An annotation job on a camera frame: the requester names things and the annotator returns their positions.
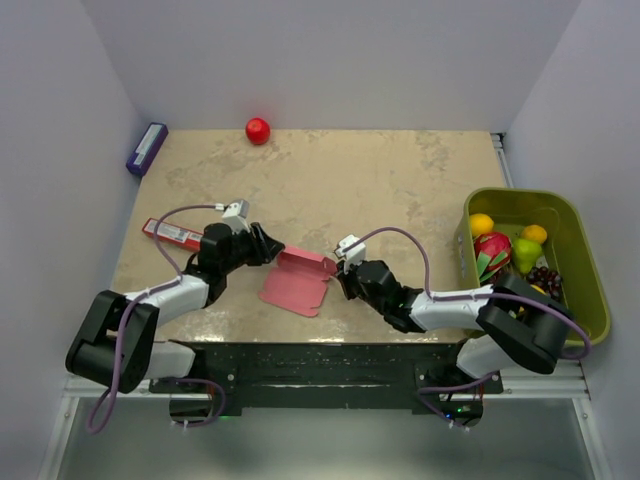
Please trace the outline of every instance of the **dragon fruit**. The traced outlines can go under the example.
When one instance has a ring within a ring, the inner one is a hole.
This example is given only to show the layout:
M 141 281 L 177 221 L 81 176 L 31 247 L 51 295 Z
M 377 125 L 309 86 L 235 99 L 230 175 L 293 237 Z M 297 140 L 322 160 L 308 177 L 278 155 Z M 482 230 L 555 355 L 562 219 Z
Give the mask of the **dragon fruit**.
M 511 240 L 504 233 L 491 232 L 478 235 L 473 242 L 476 269 L 480 282 L 484 282 L 511 261 Z

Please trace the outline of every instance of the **green pear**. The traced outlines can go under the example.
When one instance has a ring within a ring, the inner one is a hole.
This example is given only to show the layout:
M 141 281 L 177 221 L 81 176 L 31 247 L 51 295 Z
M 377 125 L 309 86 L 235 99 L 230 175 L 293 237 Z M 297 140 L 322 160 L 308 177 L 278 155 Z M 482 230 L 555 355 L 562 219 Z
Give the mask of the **green pear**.
M 536 261 L 542 256 L 542 246 L 539 243 L 517 238 L 513 241 L 513 261 L 522 275 L 526 275 L 535 267 Z

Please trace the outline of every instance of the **green plastic bin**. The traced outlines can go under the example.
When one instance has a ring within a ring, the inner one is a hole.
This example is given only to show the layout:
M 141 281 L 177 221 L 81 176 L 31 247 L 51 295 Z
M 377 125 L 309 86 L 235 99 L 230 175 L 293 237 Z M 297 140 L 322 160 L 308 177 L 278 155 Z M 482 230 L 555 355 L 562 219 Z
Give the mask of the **green plastic bin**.
M 480 287 L 469 224 L 469 215 L 474 213 L 489 215 L 495 222 L 494 230 L 511 239 L 527 225 L 544 227 L 549 235 L 544 255 L 549 267 L 562 275 L 567 306 L 593 344 L 606 338 L 611 327 L 609 309 L 580 217 L 567 200 L 550 192 L 513 188 L 483 188 L 469 195 L 454 237 L 463 289 Z M 566 345 L 580 346 L 582 342 L 572 332 Z

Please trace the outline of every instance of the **pink cardboard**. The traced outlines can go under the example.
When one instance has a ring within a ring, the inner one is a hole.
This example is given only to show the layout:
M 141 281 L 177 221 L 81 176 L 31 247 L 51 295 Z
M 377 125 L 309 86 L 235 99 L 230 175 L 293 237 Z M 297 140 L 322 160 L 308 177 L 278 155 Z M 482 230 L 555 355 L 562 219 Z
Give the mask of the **pink cardboard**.
M 337 270 L 336 263 L 318 253 L 286 247 L 277 258 L 258 294 L 264 302 L 285 310 L 315 317 L 327 292 L 327 281 Z

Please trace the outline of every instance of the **marble countertop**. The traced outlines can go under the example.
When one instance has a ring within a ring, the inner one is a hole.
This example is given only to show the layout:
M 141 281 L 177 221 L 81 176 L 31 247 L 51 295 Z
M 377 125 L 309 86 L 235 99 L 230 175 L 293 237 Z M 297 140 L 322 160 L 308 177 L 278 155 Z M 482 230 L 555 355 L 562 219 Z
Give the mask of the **marble countertop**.
M 473 190 L 504 186 L 487 132 L 277 130 L 264 146 L 238 130 L 176 130 L 144 177 L 113 281 L 120 292 L 175 275 L 141 233 L 149 217 L 176 207 L 245 198 L 249 221 L 286 244 L 331 258 L 338 240 L 381 226 L 409 230 L 431 260 L 431 286 L 457 288 L 453 232 Z M 210 210 L 169 221 L 202 231 L 219 221 Z M 188 252 L 168 246 L 185 264 Z M 424 267 L 415 246 L 384 233 L 367 242 L 367 258 L 383 259 L 405 285 L 421 287 Z M 272 265 L 242 268 L 212 306 L 158 330 L 158 339 L 260 342 L 456 342 L 441 329 L 405 335 L 369 306 L 347 301 L 331 280 L 320 314 L 306 318 L 263 303 L 258 292 Z

